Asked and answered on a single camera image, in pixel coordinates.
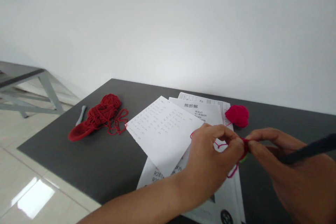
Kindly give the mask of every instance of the stack of papers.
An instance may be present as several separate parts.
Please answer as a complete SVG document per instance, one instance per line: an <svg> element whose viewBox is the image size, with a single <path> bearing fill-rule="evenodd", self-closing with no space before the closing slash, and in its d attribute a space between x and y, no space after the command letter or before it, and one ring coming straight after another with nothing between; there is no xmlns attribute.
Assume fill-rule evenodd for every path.
<svg viewBox="0 0 336 224"><path fill-rule="evenodd" d="M127 123L127 130L147 154L137 189L186 167L190 152L190 135L204 122L210 125L230 122L225 112L230 104L186 93L169 100L159 97ZM215 150L222 152L226 146ZM239 170L226 179L219 190L201 206L183 214L199 223L222 223L223 210L234 223L245 222Z"/></svg>

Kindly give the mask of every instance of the red yarn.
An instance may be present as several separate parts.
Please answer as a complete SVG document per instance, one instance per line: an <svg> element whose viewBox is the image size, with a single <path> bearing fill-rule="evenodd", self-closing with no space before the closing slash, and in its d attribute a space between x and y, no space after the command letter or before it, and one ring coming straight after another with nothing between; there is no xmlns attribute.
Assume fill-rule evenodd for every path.
<svg viewBox="0 0 336 224"><path fill-rule="evenodd" d="M244 159L244 157L247 155L247 153L248 153L248 149L249 149L249 147L248 147L248 142L249 142L249 140L247 140L247 139L245 139L245 138L241 138L242 140L243 140L243 142L244 142L244 154L241 156L241 158L239 159L239 161L240 160L243 160ZM219 147L221 147L221 146L223 146L223 145L227 145L226 143L223 143L223 144L218 144L218 143L216 143L215 142L215 144L217 145L217 147L218 147L218 149L219 149ZM236 164L236 167L234 168L234 170L233 170L233 172L230 174L230 175L228 175L227 177L230 179L230 178L232 178L233 176L234 176L234 174L236 173L236 171L237 171L237 169L238 169L238 164L239 164L239 162Z"/></svg>
<svg viewBox="0 0 336 224"><path fill-rule="evenodd" d="M244 128L248 125L249 111L241 105L233 105L225 112L226 118L237 127Z"/></svg>
<svg viewBox="0 0 336 224"><path fill-rule="evenodd" d="M117 133L120 135L126 128L120 130L119 122L123 122L123 124L128 122L127 118L122 119L128 114L128 111L122 109L118 113L118 108L120 106L121 102L118 96L114 94L105 95L100 104L88 111L86 121L78 124L70 131L68 135L69 140L73 142L81 140L91 134L94 130L98 130L102 127L107 127L107 132L110 135L115 135ZM114 120L114 127L111 127L111 118Z"/></svg>

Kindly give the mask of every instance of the red crochet ball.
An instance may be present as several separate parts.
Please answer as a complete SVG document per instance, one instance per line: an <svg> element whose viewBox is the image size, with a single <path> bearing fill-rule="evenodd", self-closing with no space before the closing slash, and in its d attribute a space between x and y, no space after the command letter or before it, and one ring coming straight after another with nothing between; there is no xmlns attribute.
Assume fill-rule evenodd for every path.
<svg viewBox="0 0 336 224"><path fill-rule="evenodd" d="M226 118L237 127L244 128L248 125L249 111L241 105L233 105L225 112Z"/></svg>

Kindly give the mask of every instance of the table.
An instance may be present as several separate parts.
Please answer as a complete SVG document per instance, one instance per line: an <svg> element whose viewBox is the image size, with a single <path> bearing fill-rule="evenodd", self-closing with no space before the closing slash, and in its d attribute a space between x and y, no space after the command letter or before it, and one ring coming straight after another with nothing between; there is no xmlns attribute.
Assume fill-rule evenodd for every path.
<svg viewBox="0 0 336 224"><path fill-rule="evenodd" d="M68 133L75 126L82 106L91 108L104 95L113 93L122 102L121 109L129 110L130 120L159 96L168 99L178 97L180 92L246 106L250 113L249 125L235 128L241 137L254 129L272 126L310 143L336 131L334 115L111 79L18 149L104 204L136 189L147 156L127 131L110 136L106 128L102 128L81 141L70 142ZM336 158L336 152L329 154ZM275 195L269 176L256 159L249 155L239 168L246 222L291 223ZM194 223L182 216L171 222Z"/></svg>
<svg viewBox="0 0 336 224"><path fill-rule="evenodd" d="M14 105L0 104L0 110L19 111L23 118L28 117L26 112L48 114L64 113L62 105L58 100L56 93L49 81L47 73L44 69L0 61L0 71L0 98L14 103ZM45 92L48 95L48 99L17 94L10 91L11 87L33 78L38 78L40 80ZM51 102L54 105L55 109L40 108L33 104L20 100L19 97Z"/></svg>

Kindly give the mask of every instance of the person's right hand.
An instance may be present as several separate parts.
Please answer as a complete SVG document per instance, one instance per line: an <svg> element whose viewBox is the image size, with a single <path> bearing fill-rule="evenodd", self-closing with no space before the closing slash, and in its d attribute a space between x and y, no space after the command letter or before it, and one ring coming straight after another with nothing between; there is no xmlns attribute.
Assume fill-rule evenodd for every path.
<svg viewBox="0 0 336 224"><path fill-rule="evenodd" d="M305 143L272 128L254 130L246 139L294 222L336 223L336 163L332 158L320 154L287 166L276 156L301 149ZM277 147L264 146L258 142L261 140L270 140Z"/></svg>

